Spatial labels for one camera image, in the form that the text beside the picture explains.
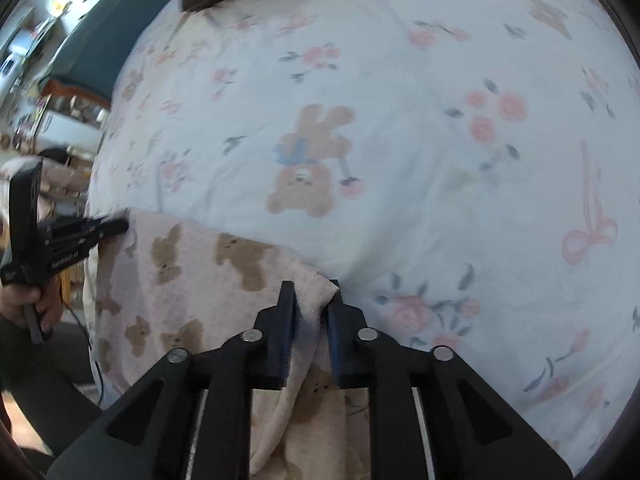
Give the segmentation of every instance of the black cable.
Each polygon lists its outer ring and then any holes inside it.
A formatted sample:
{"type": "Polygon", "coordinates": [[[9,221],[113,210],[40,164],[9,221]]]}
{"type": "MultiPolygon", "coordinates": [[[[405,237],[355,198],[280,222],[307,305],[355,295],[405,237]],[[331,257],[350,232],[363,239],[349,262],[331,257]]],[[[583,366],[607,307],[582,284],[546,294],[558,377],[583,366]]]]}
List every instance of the black cable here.
{"type": "Polygon", "coordinates": [[[82,330],[82,334],[84,335],[84,338],[86,339],[86,343],[87,346],[89,347],[89,355],[92,356],[92,361],[95,364],[95,369],[98,370],[98,378],[100,379],[100,399],[98,399],[98,407],[100,407],[100,404],[102,403],[102,400],[104,399],[104,379],[102,378],[102,371],[100,370],[100,365],[98,364],[98,361],[96,361],[95,359],[93,359],[93,352],[94,352],[94,347],[91,344],[91,338],[89,338],[89,333],[87,332],[87,329],[85,328],[85,326],[81,323],[79,317],[76,315],[76,313],[71,309],[71,307],[67,306],[65,304],[65,302],[63,301],[62,304],[65,306],[65,308],[71,313],[71,315],[74,317],[74,319],[76,320],[76,323],[78,324],[78,326],[80,327],[80,330],[82,330]]]}

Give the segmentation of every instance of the pink bow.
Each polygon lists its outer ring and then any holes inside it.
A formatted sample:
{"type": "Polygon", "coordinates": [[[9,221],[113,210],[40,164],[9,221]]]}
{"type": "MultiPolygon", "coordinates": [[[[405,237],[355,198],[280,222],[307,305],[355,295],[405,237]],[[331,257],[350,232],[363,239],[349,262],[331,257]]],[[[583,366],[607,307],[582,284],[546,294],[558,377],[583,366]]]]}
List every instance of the pink bow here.
{"type": "Polygon", "coordinates": [[[618,238],[618,224],[613,218],[608,218],[602,214],[600,206],[600,167],[594,161],[596,166],[596,176],[594,178],[593,189],[591,188],[591,171],[589,163],[589,153],[587,151],[587,143],[580,140],[580,148],[582,149],[582,208],[584,212],[584,220],[587,223],[586,231],[571,231],[562,239],[562,257],[570,265],[579,264],[589,252],[592,245],[605,244],[613,245],[618,238]],[[595,213],[595,225],[591,219],[591,205],[593,203],[593,211],[595,213]],[[612,228],[613,236],[606,234],[605,230],[612,228]]]}

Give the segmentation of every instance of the silver screw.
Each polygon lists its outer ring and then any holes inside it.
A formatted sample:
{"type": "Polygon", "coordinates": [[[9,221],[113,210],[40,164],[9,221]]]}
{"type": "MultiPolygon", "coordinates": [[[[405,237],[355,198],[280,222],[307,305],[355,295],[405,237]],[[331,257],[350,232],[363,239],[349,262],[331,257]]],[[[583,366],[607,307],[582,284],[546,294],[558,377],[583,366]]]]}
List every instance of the silver screw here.
{"type": "Polygon", "coordinates": [[[363,341],[374,341],[378,339],[378,332],[372,328],[361,328],[358,330],[358,337],[363,341]]]}
{"type": "Polygon", "coordinates": [[[248,343],[255,343],[256,341],[260,341],[260,339],[262,339],[262,332],[260,332],[257,328],[245,330],[244,333],[242,333],[242,339],[247,341],[248,343]]]}
{"type": "Polygon", "coordinates": [[[168,354],[170,363],[183,363],[187,360],[189,354],[184,348],[174,348],[168,354]]]}
{"type": "Polygon", "coordinates": [[[433,351],[433,356],[438,361],[451,361],[453,359],[453,350],[448,346],[438,346],[433,351]]]}

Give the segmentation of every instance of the folded blanket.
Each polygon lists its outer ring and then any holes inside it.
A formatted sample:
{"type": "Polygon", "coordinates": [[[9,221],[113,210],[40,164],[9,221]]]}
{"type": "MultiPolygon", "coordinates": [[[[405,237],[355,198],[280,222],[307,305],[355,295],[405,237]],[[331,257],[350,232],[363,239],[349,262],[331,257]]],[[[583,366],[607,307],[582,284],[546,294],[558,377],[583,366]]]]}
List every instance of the folded blanket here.
{"type": "Polygon", "coordinates": [[[126,235],[98,248],[94,358],[109,383],[123,393],[172,348],[218,348],[252,327],[292,280],[300,317],[289,380],[281,392],[254,395],[251,472],[273,454],[260,478],[345,478],[344,395],[326,343],[318,345],[335,285],[282,248],[161,214],[127,214],[126,235]]]}

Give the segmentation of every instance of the bed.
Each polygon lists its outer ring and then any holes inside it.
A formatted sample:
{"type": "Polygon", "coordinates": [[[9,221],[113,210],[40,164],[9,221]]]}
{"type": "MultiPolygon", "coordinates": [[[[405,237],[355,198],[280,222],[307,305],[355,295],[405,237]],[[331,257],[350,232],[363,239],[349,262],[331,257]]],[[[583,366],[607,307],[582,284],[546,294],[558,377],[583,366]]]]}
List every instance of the bed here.
{"type": "Polygon", "coordinates": [[[639,120],[598,0],[172,0],[88,212],[291,250],[370,326],[455,349],[575,473],[640,377],[639,120]]]}

